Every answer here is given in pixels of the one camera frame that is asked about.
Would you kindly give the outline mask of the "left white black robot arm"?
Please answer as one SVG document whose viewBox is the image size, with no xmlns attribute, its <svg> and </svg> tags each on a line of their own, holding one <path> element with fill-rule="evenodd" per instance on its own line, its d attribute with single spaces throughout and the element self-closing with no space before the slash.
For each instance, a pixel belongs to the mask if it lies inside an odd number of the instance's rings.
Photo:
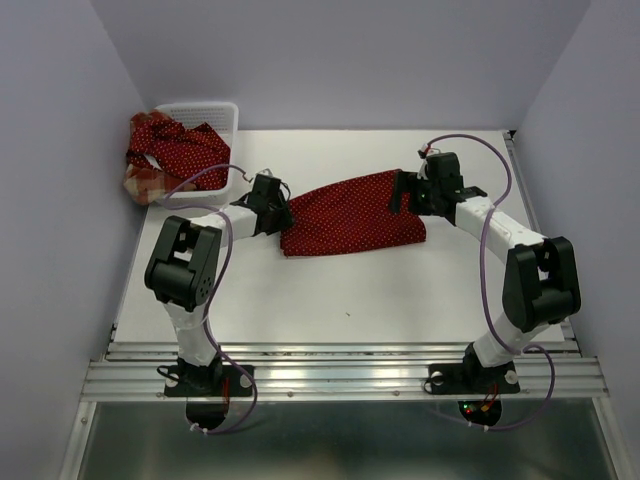
<svg viewBox="0 0 640 480">
<path fill-rule="evenodd" d="M 290 190 L 280 179 L 259 173 L 251 190 L 197 219 L 164 220 L 147 264 L 144 283 L 167 312 L 178 342 L 178 358 L 191 366 L 188 382 L 199 393 L 215 392 L 223 371 L 211 340 L 208 313 L 228 269 L 234 244 L 283 232 L 294 224 Z"/>
</svg>

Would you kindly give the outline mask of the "aluminium rail frame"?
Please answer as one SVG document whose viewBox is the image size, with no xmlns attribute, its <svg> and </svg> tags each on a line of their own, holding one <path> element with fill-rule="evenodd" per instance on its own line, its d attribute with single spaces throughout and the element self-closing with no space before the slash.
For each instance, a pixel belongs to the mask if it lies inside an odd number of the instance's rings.
<svg viewBox="0 0 640 480">
<path fill-rule="evenodd" d="M 518 358 L 521 391 L 503 399 L 506 432 L 459 422 L 455 398 L 423 390 L 428 367 L 462 358 L 501 310 L 503 266 L 478 240 L 426 219 L 421 246 L 288 260 L 273 237 L 234 247 L 215 298 L 224 350 L 255 367 L 257 399 L 238 432 L 191 432 L 163 394 L 158 365 L 177 352 L 142 284 L 166 217 L 144 218 L 123 303 L 81 393 L 65 479 L 629 479 L 599 362 L 567 323 L 543 353 Z"/>
</svg>

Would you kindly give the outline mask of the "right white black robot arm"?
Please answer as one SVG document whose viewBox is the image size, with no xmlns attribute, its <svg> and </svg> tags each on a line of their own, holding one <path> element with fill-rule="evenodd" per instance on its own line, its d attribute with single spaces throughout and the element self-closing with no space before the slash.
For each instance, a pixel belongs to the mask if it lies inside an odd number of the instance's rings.
<svg viewBox="0 0 640 480">
<path fill-rule="evenodd" d="M 496 378 L 496 368 L 510 362 L 540 332 L 577 313 L 581 291 L 572 243 L 546 237 L 501 211 L 488 194 L 465 186 L 454 153 L 426 155 L 417 172 L 394 175 L 390 209 L 400 211 L 404 197 L 408 211 L 438 216 L 480 242 L 480 281 L 483 309 L 486 299 L 486 253 L 505 267 L 503 312 L 487 321 L 489 332 L 472 343 L 475 357 L 460 366 L 463 384 L 482 390 Z"/>
</svg>

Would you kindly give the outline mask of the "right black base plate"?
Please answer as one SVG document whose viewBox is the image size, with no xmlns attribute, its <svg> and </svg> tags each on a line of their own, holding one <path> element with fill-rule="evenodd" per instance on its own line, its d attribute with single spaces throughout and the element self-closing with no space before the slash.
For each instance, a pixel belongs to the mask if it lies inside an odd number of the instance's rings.
<svg viewBox="0 0 640 480">
<path fill-rule="evenodd" d="M 494 388 L 499 394 L 520 392 L 513 362 L 490 368 L 436 363 L 428 367 L 427 378 L 423 381 L 423 390 L 432 395 L 484 395 L 493 393 Z"/>
</svg>

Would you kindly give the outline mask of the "red polka dot skirt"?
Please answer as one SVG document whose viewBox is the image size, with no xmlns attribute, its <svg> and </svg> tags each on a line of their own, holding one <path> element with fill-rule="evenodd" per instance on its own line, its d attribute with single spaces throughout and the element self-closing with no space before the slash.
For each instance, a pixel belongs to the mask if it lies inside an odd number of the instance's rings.
<svg viewBox="0 0 640 480">
<path fill-rule="evenodd" d="M 423 243 L 427 229 L 408 211 L 389 209 L 394 170 L 343 180 L 304 193 L 290 201 L 294 225 L 280 235 L 286 257 L 318 257 L 361 253 Z"/>
<path fill-rule="evenodd" d="M 138 113 L 130 120 L 126 158 L 139 169 L 186 180 L 208 167 L 228 164 L 230 157 L 229 145 L 206 122 L 186 128 L 159 111 Z"/>
</svg>

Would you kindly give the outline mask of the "red cream plaid skirt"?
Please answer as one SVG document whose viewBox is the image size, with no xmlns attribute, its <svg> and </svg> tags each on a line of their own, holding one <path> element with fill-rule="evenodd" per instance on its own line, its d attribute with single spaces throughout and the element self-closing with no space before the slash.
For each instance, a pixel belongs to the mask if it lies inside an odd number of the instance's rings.
<svg viewBox="0 0 640 480">
<path fill-rule="evenodd" d="M 162 171 L 139 169 L 127 162 L 123 185 L 136 203 L 148 205 L 164 197 L 183 181 Z"/>
</svg>

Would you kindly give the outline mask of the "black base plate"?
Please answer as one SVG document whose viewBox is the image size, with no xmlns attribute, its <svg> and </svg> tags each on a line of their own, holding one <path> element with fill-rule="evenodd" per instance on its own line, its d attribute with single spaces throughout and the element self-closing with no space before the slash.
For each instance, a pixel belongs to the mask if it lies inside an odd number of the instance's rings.
<svg viewBox="0 0 640 480">
<path fill-rule="evenodd" d="M 428 367 L 427 378 L 423 381 L 423 390 L 432 395 L 484 395 L 493 393 L 494 388 L 499 394 L 520 392 L 513 362 L 490 368 L 436 363 Z"/>
<path fill-rule="evenodd" d="M 163 394 L 168 398 L 249 398 L 251 382 L 231 365 L 193 366 L 187 363 L 160 365 L 156 372 L 164 380 Z"/>
</svg>

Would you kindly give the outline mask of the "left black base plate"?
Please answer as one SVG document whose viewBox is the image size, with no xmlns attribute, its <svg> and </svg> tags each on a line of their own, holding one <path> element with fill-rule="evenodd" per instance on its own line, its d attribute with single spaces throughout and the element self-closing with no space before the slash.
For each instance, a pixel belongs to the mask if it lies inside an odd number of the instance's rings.
<svg viewBox="0 0 640 480">
<path fill-rule="evenodd" d="M 164 380 L 163 394 L 168 398 L 249 398 L 251 382 L 231 365 L 193 366 L 187 363 L 160 365 L 156 372 Z"/>
</svg>

